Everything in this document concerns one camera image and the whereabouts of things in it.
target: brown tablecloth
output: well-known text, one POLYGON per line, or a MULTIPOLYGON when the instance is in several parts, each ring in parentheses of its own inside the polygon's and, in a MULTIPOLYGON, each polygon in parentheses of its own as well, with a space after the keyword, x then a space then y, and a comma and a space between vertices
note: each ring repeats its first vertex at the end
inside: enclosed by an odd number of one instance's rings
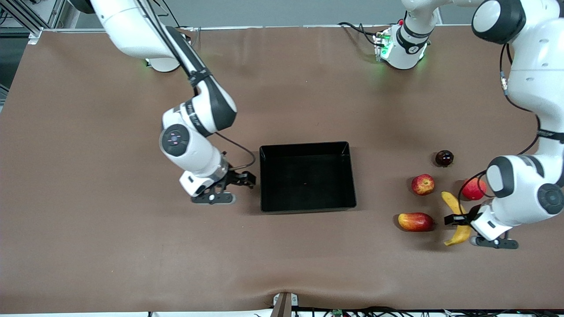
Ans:
POLYGON ((145 68, 105 34, 44 32, 0 115, 1 313, 249 310, 281 291, 317 307, 562 307, 564 217, 514 229, 511 251, 447 248, 452 229, 393 221, 442 223, 441 190, 534 137, 533 115, 501 93, 500 46, 441 27, 410 71, 338 28, 209 31, 195 47, 237 102, 226 136, 254 151, 350 142, 358 207, 263 215, 259 188, 234 186, 234 205, 192 204, 158 148, 162 113, 191 97, 186 75, 145 68), (453 166, 432 165, 441 149, 453 166), (410 192, 422 173, 436 193, 410 192))

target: black plastic bin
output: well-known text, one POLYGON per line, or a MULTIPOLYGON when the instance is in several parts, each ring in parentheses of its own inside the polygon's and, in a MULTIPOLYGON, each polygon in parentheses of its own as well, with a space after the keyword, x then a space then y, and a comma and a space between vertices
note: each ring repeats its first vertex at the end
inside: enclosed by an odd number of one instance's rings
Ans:
POLYGON ((261 146, 261 210, 310 213, 356 206, 348 142, 261 146))

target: apple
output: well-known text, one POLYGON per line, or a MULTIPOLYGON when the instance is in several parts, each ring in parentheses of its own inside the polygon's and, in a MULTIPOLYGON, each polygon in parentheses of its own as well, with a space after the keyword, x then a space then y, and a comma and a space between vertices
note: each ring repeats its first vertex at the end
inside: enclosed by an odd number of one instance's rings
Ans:
POLYGON ((426 213, 407 213, 398 216, 399 225, 410 232, 432 231, 435 222, 426 213))
POLYGON ((435 180, 429 174, 419 175, 411 181, 411 190, 419 196, 425 196, 435 189, 435 180))
POLYGON ((480 200, 484 197, 483 192, 486 192, 486 183, 483 180, 478 180, 478 178, 473 178, 464 188, 462 189, 462 194, 469 200, 480 200))

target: white robotic arm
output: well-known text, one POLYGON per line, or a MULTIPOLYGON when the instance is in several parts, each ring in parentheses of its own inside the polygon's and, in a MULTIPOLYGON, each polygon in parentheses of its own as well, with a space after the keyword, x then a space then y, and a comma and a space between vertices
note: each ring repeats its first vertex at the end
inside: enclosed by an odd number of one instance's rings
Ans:
POLYGON ((385 38, 376 39, 382 45, 378 57, 398 69, 414 67, 423 58, 427 40, 438 21, 437 9, 454 3, 461 7, 477 7, 484 0, 402 0, 406 8, 403 24, 384 31, 385 38))
POLYGON ((230 127, 235 102, 186 41, 186 36, 162 25, 147 0, 68 0, 86 13, 96 13, 116 47, 141 59, 171 60, 179 64, 197 93, 162 117, 160 148, 185 172, 182 187, 198 203, 231 203, 224 192, 229 183, 253 187, 254 176, 230 171, 225 156, 206 137, 230 127), (202 200, 202 193, 211 192, 202 200))
POLYGON ((478 37, 513 47, 506 94, 540 122, 535 154, 491 161, 487 181, 495 198, 475 206, 468 216, 481 235, 482 242, 475 244, 491 241, 497 247, 507 230, 554 217, 564 207, 562 8, 557 0, 486 0, 474 14, 472 29, 478 37))

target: yellow banana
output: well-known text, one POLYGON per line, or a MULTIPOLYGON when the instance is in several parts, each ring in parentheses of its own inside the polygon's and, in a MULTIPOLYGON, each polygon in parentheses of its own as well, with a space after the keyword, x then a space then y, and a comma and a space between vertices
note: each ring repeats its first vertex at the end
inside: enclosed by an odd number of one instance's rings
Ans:
MULTIPOLYGON (((458 199, 453 194, 449 192, 441 192, 440 196, 443 197, 444 202, 447 203, 447 205, 450 207, 453 213, 457 215, 466 213, 464 207, 460 206, 462 210, 459 208, 458 199)), ((472 228, 470 228, 470 226, 456 226, 455 234, 452 236, 452 238, 449 241, 445 241, 444 244, 446 246, 451 246, 451 245, 463 243, 464 241, 468 240, 468 238, 470 238, 471 233, 472 233, 472 228)))

